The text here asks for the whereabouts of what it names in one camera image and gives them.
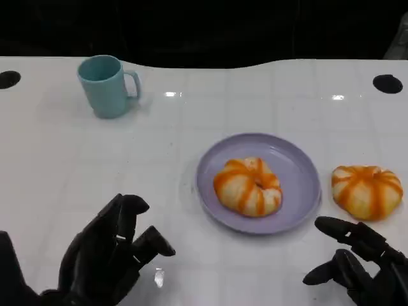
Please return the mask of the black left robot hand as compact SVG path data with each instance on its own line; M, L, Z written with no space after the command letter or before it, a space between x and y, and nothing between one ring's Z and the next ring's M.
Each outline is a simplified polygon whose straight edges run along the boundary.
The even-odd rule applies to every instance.
M40 294L41 305L117 305L146 264L158 254L174 256L154 226L135 237L136 219L148 209L137 195L117 194L70 243L58 287Z

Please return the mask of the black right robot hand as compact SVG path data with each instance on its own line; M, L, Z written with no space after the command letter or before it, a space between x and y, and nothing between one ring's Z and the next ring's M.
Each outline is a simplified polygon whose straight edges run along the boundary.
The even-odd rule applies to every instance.
M407 305L407 257L402 252L363 222L319 216L314 225L351 250L337 249L330 261L303 278L304 284L333 280L356 305Z

